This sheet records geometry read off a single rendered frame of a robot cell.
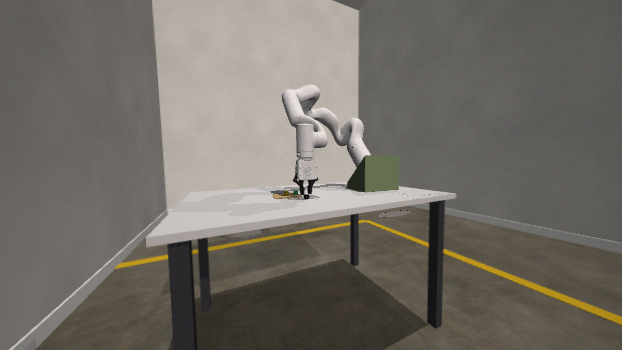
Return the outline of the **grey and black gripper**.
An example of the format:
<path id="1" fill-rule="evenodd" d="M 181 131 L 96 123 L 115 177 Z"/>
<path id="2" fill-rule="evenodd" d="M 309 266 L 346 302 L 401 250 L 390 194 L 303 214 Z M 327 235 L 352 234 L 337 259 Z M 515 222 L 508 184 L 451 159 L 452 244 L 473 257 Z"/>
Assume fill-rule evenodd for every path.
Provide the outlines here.
<path id="1" fill-rule="evenodd" d="M 316 163 L 315 159 L 313 158 L 296 160 L 295 177 L 293 179 L 293 182 L 297 183 L 300 186 L 301 195 L 304 195 L 304 180 L 308 180 L 308 194 L 312 194 L 312 186 L 318 180 Z"/>

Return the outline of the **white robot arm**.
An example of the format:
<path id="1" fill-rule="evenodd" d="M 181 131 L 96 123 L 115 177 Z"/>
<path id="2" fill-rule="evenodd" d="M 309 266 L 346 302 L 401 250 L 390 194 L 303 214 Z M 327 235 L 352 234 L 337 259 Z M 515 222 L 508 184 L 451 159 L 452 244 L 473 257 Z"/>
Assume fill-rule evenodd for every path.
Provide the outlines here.
<path id="1" fill-rule="evenodd" d="M 296 128 L 297 158 L 312 158 L 314 148 L 323 148 L 327 145 L 328 138 L 320 124 L 322 123 L 331 131 L 339 146 L 347 145 L 347 150 L 357 168 L 365 155 L 371 155 L 362 141 L 363 123 L 358 118 L 352 118 L 338 130 L 338 119 L 330 110 L 311 109 L 319 97 L 320 90 L 315 85 L 305 85 L 296 90 L 287 89 L 282 93 L 282 102 L 289 122 Z"/>

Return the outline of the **tan square mat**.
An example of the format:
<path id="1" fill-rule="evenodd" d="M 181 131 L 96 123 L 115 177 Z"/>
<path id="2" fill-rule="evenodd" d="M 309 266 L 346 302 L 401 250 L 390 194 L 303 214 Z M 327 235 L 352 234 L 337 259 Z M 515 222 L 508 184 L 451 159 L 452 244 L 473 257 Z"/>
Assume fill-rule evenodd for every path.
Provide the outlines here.
<path id="1" fill-rule="evenodd" d="M 289 193 L 289 195 L 284 195 L 284 193 L 272 194 L 274 199 L 284 199 L 284 198 L 299 198 L 302 197 L 300 194 L 294 195 L 293 193 Z"/>

